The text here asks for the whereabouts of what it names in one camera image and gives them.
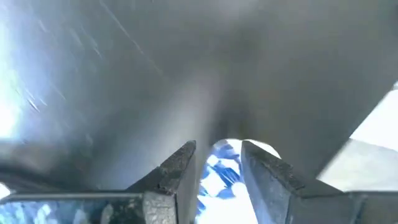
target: gray metal surface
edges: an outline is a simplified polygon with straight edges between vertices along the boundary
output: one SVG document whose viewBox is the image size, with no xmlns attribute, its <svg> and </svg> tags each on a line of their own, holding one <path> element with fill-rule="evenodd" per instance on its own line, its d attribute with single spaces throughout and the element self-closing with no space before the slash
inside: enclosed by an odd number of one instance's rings
<svg viewBox="0 0 398 224">
<path fill-rule="evenodd" d="M 251 138 L 315 176 L 397 79 L 396 22 L 388 0 L 1 1 L 0 165 L 123 189 Z"/>
</svg>

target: blue and white object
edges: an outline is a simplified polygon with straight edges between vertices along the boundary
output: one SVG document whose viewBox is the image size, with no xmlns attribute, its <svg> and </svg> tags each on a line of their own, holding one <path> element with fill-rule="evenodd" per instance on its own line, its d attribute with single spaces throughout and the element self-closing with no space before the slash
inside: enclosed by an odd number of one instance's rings
<svg viewBox="0 0 398 224">
<path fill-rule="evenodd" d="M 197 224 L 257 224 L 241 170 L 241 141 L 213 146 L 200 180 Z"/>
</svg>

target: metal plate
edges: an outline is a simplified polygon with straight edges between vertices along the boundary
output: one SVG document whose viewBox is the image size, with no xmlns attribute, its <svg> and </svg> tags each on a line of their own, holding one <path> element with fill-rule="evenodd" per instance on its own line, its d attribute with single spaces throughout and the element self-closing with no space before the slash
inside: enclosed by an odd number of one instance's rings
<svg viewBox="0 0 398 224">
<path fill-rule="evenodd" d="M 125 189 L 231 137 L 316 175 L 397 79 L 396 27 L 388 0 L 2 1 L 0 164 Z"/>
</svg>

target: blue pattern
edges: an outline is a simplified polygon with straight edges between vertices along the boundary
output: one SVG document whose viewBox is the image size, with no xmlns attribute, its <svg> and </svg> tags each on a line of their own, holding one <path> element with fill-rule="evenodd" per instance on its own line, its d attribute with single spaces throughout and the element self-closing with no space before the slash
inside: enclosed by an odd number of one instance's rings
<svg viewBox="0 0 398 224">
<path fill-rule="evenodd" d="M 203 175 L 200 180 L 197 220 L 210 209 L 209 207 L 213 202 L 219 203 L 220 200 L 225 200 L 226 203 L 229 203 L 230 201 L 227 200 L 237 197 L 234 194 L 233 185 L 244 183 L 241 177 L 241 170 L 240 149 L 234 149 L 227 140 L 215 144 L 212 155 L 203 168 Z M 213 211 L 211 215 L 215 216 L 217 213 L 217 211 Z M 222 217 L 212 217 L 212 220 L 214 220 L 214 223 L 224 223 L 224 218 Z"/>
</svg>

